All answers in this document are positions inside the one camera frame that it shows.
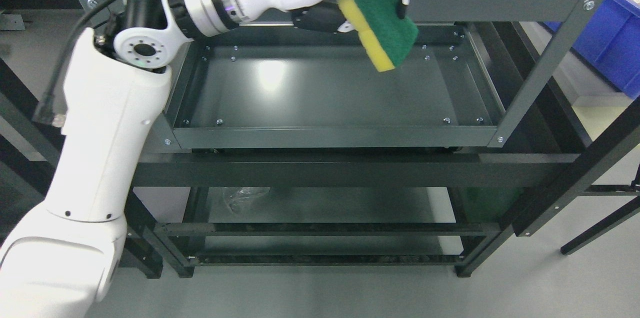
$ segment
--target sponge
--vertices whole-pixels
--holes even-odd
[[[398,0],[338,0],[378,72],[398,67],[418,38],[416,24],[408,17],[398,18],[397,5]]]

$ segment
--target blue plastic bin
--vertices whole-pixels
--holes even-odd
[[[554,31],[559,22],[547,22]],[[632,99],[640,96],[640,6],[604,0],[573,48]]]

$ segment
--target screw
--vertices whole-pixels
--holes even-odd
[[[51,125],[55,128],[62,128],[65,126],[66,120],[67,120],[66,114],[57,113],[56,115],[53,116],[53,122],[51,122]]]
[[[596,2],[594,2],[592,0],[585,0],[584,1],[584,5],[582,6],[582,8],[584,8],[585,11],[590,11],[590,10],[596,8]]]
[[[97,44],[98,46],[102,47],[107,43],[107,38],[105,38],[104,35],[98,35],[95,38],[95,44]]]

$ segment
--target metal frame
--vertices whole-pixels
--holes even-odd
[[[597,222],[594,226],[585,230],[585,232],[579,236],[576,236],[571,242],[563,245],[562,248],[560,248],[560,252],[562,252],[563,255],[574,254],[577,250],[585,247],[599,236],[621,225],[624,221],[638,213],[640,213],[640,195],[603,218],[600,222]]]
[[[585,247],[589,243],[593,242],[599,236],[614,229],[624,221],[640,213],[640,165],[635,173],[635,179],[630,185],[592,185],[588,191],[588,195],[601,196],[634,196],[634,198],[627,202],[624,206],[618,208],[610,215],[603,218],[600,222],[597,222],[594,226],[585,230],[579,236],[572,239],[571,242],[565,244],[560,248],[560,252],[563,255],[570,255],[577,250]]]
[[[207,188],[192,188],[187,207],[207,199]],[[170,253],[169,263],[180,277],[184,270],[201,266],[455,266],[460,277],[477,268],[476,259],[502,233],[496,223],[157,223],[153,233]],[[204,237],[380,237],[460,236],[474,238],[460,254],[228,254],[203,251]]]
[[[640,99],[636,99],[551,184],[523,197],[528,207],[514,221],[517,236],[534,234],[639,143]]]

